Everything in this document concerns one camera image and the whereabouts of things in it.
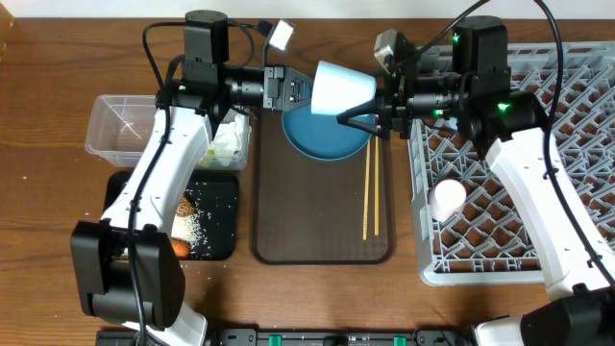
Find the white tissue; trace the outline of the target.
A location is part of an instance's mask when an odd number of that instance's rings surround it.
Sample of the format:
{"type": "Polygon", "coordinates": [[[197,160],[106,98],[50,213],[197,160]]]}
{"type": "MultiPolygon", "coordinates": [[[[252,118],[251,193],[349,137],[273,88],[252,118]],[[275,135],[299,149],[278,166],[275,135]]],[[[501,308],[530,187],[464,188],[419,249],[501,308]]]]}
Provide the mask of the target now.
{"type": "Polygon", "coordinates": [[[249,133],[248,117],[237,114],[233,122],[219,125],[209,149],[216,156],[232,156],[242,149],[249,133]]]}

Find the orange carrot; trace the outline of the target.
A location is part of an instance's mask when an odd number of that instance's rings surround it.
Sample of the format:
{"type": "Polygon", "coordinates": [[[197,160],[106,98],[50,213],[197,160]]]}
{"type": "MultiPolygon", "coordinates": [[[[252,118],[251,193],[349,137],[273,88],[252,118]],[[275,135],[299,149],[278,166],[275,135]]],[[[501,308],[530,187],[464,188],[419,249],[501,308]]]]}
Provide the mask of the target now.
{"type": "Polygon", "coordinates": [[[187,260],[190,255],[191,246],[182,240],[172,238],[171,245],[176,257],[180,260],[187,260]]]}

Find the wooden chopstick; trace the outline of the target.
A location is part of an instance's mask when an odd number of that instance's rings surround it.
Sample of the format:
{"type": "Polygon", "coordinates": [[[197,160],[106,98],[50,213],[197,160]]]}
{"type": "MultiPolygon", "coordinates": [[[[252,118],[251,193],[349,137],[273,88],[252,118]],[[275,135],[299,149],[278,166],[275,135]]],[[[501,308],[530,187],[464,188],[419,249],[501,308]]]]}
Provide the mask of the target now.
{"type": "Polygon", "coordinates": [[[368,215],[369,215],[369,191],[370,191],[370,169],[371,169],[371,142],[368,139],[365,154],[365,175],[364,175],[364,195],[363,195],[363,219],[362,219],[362,240],[367,240],[368,215]]]}
{"type": "Polygon", "coordinates": [[[374,139],[374,235],[380,235],[380,148],[379,138],[374,139]]]}

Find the white cooked rice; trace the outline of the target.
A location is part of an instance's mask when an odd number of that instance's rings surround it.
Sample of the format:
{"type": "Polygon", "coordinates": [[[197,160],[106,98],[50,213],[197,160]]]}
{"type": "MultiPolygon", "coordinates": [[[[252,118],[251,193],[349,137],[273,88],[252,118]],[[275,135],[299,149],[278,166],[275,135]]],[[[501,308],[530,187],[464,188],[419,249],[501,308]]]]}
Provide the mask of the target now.
{"type": "Polygon", "coordinates": [[[190,244],[191,250],[188,260],[209,260],[212,258],[207,231],[202,226],[202,217],[203,213],[197,209],[195,214],[188,217],[178,217],[175,214],[173,220],[171,239],[179,239],[190,244]]]}

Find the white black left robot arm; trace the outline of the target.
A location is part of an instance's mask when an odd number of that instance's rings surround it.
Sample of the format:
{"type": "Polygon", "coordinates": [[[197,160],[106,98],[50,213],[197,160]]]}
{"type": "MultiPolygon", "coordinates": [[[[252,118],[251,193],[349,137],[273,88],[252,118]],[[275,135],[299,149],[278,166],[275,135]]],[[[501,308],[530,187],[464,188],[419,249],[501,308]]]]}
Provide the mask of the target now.
{"type": "Polygon", "coordinates": [[[229,62],[222,12],[192,11],[184,52],[157,72],[154,127],[129,181],[97,222],[70,238],[82,310],[135,331],[144,345],[202,345],[207,319],[185,302],[185,274],[171,228],[185,188],[232,107],[293,111],[307,106],[312,79],[284,65],[229,62]]]}

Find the dark blue plate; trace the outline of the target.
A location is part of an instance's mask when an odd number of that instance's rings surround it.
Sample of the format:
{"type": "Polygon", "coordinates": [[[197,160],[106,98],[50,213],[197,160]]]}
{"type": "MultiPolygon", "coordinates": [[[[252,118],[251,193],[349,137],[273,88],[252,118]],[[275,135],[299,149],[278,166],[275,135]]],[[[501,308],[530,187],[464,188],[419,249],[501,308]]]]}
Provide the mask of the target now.
{"type": "Polygon", "coordinates": [[[359,152],[371,135],[337,122],[334,115],[313,113],[310,106],[282,115],[283,131],[302,154],[317,161],[341,161],[359,152]]]}

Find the pink cup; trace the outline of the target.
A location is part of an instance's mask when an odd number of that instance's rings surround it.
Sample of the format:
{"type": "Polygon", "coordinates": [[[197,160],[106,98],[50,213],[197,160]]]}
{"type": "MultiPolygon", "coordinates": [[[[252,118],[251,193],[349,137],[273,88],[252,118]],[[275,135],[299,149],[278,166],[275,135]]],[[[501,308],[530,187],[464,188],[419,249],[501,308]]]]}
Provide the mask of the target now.
{"type": "Polygon", "coordinates": [[[467,192],[461,182],[452,179],[440,181],[428,195],[432,218],[444,222],[454,214],[461,213],[466,197],[467,192]]]}

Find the brown noodle clump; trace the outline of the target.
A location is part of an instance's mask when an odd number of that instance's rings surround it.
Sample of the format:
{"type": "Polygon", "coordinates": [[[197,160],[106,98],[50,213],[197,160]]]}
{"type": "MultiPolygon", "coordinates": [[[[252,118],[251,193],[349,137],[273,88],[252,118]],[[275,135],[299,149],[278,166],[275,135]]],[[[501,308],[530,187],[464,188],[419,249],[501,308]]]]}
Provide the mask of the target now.
{"type": "Polygon", "coordinates": [[[195,204],[185,195],[182,197],[178,205],[176,215],[178,217],[188,217],[197,212],[195,204]]]}

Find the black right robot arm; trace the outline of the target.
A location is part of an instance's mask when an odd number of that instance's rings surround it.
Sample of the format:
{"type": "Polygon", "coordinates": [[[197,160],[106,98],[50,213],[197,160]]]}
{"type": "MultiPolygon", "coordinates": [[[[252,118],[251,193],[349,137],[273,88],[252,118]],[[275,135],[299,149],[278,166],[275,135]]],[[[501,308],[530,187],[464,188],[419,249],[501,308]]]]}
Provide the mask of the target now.
{"type": "Polygon", "coordinates": [[[455,118],[510,196],[537,252],[549,303],[520,317],[478,324],[477,345],[610,345],[614,341],[614,254],[578,196],[555,148],[554,110],[511,86],[507,30],[496,16],[461,14],[446,29],[453,69],[418,73],[421,50],[394,30],[374,47],[385,86],[374,100],[341,113],[366,132],[408,138],[416,119],[455,118]]]}

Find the light blue cup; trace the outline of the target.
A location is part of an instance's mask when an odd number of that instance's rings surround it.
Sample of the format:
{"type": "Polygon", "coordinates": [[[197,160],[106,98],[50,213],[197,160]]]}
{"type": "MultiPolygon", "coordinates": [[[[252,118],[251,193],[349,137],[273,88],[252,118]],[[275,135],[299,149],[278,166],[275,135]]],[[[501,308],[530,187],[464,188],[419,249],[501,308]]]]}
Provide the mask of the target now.
{"type": "Polygon", "coordinates": [[[320,61],[311,93],[311,111],[338,115],[374,99],[376,78],[353,69],[320,61]]]}

